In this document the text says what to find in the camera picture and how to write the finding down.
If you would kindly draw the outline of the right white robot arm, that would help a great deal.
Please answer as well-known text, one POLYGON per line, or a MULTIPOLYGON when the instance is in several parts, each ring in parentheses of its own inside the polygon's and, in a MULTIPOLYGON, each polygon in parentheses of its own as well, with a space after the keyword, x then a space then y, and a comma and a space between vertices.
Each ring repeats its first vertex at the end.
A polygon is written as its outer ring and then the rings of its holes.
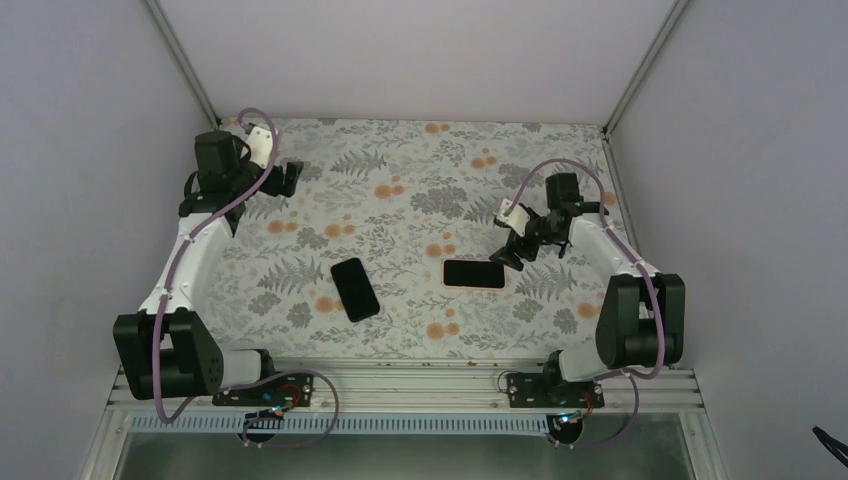
POLYGON ((543 246, 581 254, 606 281, 593 340, 553 354, 541 384, 544 399, 565 407, 580 382, 625 371, 652 378, 683 354, 686 287, 677 274, 660 272, 611 228, 606 208, 584 199, 574 173, 545 181, 548 213, 539 215, 517 200, 501 202, 495 224, 509 229, 491 261, 520 271, 543 246))

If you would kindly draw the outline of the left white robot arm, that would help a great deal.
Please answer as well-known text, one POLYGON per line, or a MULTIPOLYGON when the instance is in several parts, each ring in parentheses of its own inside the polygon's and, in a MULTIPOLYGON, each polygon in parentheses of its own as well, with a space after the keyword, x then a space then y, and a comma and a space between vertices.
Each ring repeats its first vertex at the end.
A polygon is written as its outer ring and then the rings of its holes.
POLYGON ((252 126, 196 136, 197 168, 178 208, 178 234, 165 268, 138 311, 117 317, 113 338, 133 397, 214 395, 238 385, 255 405, 270 402, 278 377, 264 350, 225 350, 202 321, 210 286, 235 237, 246 201, 261 192, 290 197, 303 165, 271 163, 274 135, 252 126))

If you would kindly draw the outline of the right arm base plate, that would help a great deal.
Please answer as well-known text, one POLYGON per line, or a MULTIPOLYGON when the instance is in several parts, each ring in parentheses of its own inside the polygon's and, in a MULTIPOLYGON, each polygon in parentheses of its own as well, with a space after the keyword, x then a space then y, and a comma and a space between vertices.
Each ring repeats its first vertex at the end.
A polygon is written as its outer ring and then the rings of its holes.
POLYGON ((550 380, 542 373, 508 373, 506 392, 510 407, 517 409, 578 409, 605 406, 602 388, 592 381, 550 380))

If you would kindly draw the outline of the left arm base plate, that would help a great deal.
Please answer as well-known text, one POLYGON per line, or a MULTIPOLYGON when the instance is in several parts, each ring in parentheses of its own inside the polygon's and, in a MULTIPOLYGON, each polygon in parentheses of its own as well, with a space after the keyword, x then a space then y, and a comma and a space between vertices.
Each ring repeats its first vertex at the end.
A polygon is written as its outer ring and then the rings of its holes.
POLYGON ((288 409, 308 407, 311 402, 314 376, 295 373, 271 382, 243 390, 230 390, 213 397, 215 406, 257 407, 288 409))

